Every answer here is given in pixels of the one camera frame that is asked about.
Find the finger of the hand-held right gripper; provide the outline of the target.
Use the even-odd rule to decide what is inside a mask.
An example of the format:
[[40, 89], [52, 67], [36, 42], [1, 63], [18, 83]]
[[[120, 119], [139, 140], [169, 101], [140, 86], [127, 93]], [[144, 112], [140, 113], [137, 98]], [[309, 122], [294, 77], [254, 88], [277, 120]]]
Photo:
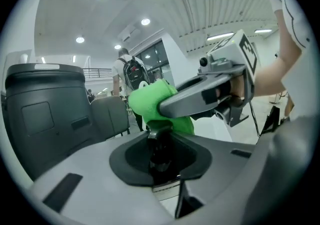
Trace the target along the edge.
[[191, 87], [160, 102], [159, 113], [166, 118], [181, 118], [200, 114], [218, 106], [216, 88]]
[[199, 72], [196, 76], [186, 80], [176, 87], [178, 92], [195, 87], [197, 91], [214, 89], [230, 81], [236, 76], [241, 76], [247, 67], [245, 65], [235, 65], [230, 69], [216, 72]]

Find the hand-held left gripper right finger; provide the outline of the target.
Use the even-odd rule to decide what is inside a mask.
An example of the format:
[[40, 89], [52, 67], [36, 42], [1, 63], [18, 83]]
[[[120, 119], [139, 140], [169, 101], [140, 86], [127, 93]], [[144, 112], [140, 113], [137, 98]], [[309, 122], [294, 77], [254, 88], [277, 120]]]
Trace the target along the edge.
[[299, 117], [263, 134], [238, 176], [215, 197], [205, 187], [188, 195], [205, 204], [176, 225], [302, 225], [314, 217], [317, 116]]

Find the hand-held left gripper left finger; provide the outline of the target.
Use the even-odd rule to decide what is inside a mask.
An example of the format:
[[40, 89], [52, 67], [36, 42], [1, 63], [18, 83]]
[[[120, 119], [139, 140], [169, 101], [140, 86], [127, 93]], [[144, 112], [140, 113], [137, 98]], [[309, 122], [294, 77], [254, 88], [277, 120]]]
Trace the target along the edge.
[[109, 158], [117, 147], [146, 136], [133, 133], [84, 147], [34, 181], [30, 192], [43, 201], [67, 175], [82, 176], [61, 215], [85, 225], [166, 225], [174, 218], [149, 187], [130, 186], [112, 171]]

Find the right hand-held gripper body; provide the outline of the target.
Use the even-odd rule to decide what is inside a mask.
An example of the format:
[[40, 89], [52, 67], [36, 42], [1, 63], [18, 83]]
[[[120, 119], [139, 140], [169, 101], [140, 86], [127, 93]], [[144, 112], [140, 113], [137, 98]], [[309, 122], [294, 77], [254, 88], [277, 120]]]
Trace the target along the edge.
[[218, 72], [231, 69], [233, 66], [246, 66], [246, 71], [242, 74], [244, 97], [220, 96], [217, 107], [212, 110], [230, 127], [238, 125], [249, 117], [243, 114], [243, 108], [254, 97], [257, 62], [256, 52], [242, 29], [221, 40], [199, 60], [198, 73]]

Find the green cloth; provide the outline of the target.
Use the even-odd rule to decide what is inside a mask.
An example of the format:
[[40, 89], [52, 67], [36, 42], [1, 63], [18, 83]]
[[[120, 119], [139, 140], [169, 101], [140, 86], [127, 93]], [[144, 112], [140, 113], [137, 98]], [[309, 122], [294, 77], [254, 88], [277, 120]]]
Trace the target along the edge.
[[193, 135], [194, 124], [189, 116], [179, 118], [167, 118], [158, 111], [158, 104], [172, 97], [178, 91], [164, 79], [134, 90], [128, 97], [129, 106], [133, 112], [142, 116], [147, 124], [150, 121], [171, 121], [173, 131]]

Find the person's right forearm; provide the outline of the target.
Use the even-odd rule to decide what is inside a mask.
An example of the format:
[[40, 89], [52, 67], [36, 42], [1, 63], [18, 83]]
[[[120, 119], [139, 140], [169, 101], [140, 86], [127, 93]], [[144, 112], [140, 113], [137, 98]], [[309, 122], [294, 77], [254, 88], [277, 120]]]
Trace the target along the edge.
[[286, 88], [282, 78], [296, 63], [302, 51], [291, 37], [282, 10], [275, 11], [279, 31], [279, 53], [274, 62], [259, 70], [254, 82], [254, 96], [270, 96], [283, 92]]

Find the person's right hand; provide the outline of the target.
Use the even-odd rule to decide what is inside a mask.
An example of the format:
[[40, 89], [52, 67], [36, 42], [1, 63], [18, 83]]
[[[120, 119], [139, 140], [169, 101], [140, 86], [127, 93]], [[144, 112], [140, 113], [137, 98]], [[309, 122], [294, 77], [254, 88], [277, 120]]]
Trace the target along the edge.
[[244, 77], [242, 75], [233, 77], [231, 80], [219, 85], [215, 89], [215, 93], [218, 98], [220, 96], [235, 96], [243, 98], [245, 96], [244, 91]]

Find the black backpack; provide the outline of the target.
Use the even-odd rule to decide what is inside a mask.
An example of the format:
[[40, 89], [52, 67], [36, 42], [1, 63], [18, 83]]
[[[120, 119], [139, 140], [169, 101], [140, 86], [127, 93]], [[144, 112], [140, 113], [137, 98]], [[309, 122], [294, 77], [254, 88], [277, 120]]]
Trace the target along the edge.
[[150, 83], [146, 69], [135, 57], [132, 57], [129, 61], [126, 61], [123, 58], [119, 58], [119, 60], [124, 63], [123, 74], [125, 84], [132, 91], [137, 90], [141, 82]]

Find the dark grey chair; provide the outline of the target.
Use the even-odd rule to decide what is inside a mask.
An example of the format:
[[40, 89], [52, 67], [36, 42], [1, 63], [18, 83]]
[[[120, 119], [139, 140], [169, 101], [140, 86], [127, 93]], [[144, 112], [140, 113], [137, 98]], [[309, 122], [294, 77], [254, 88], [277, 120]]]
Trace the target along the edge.
[[99, 134], [104, 140], [117, 135], [129, 135], [130, 123], [125, 102], [119, 96], [107, 96], [95, 99], [90, 108]]

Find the dark metal railing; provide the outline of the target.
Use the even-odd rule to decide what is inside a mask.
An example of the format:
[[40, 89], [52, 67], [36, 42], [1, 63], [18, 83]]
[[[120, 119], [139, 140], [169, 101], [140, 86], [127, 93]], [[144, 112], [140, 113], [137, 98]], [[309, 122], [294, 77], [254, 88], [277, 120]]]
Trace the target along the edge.
[[109, 79], [112, 78], [112, 70], [110, 68], [83, 68], [86, 79]]

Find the large black printer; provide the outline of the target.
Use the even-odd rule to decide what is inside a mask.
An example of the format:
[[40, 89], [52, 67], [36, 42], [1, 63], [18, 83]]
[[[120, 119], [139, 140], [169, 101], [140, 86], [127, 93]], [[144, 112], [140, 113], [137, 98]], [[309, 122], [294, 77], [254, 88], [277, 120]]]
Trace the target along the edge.
[[82, 68], [25, 63], [5, 78], [10, 143], [31, 180], [76, 151], [103, 141]]

